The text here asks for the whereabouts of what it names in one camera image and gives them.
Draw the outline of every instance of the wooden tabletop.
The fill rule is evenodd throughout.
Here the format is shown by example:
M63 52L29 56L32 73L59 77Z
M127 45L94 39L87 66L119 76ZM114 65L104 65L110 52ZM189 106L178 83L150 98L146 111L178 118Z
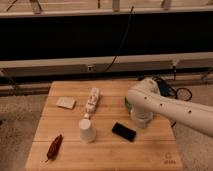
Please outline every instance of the wooden tabletop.
M109 171L109 170L173 170L182 163L169 121L157 115L148 128L140 129L130 120L124 106L127 90L136 81L54 82L26 163L26 171ZM97 131L93 143L79 137L79 120L92 87L100 88L101 98L91 121ZM56 106L59 97L74 97L73 110ZM119 122L137 132L129 142L111 132ZM48 161L46 153L56 136L64 139L57 158Z

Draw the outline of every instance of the paper cup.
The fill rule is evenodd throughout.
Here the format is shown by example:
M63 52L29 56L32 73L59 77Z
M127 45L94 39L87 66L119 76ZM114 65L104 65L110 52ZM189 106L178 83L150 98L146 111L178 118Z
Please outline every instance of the paper cup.
M96 130L89 119L79 121L80 138L83 142L90 143L95 140Z

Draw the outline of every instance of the speckled floor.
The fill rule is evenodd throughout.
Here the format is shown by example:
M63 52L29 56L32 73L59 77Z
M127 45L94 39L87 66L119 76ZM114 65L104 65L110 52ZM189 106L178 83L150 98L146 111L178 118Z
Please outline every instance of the speckled floor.
M190 86L193 102L213 106L213 85ZM0 171L24 171L47 95L0 98ZM181 124L174 133L183 171L213 170L213 138Z

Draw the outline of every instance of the black panel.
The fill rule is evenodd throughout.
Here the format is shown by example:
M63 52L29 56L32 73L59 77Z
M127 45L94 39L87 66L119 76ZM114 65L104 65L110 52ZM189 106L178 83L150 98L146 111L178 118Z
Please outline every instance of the black panel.
M120 55L213 51L213 13L132 16ZM114 56L128 15L0 19L0 60Z

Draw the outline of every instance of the black phone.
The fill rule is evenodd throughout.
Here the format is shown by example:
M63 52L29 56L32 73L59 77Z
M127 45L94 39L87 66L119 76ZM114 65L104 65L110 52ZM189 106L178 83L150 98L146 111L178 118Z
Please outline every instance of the black phone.
M116 122L115 125L112 128L112 132L133 142L136 131L125 127L124 125L121 125L120 123Z

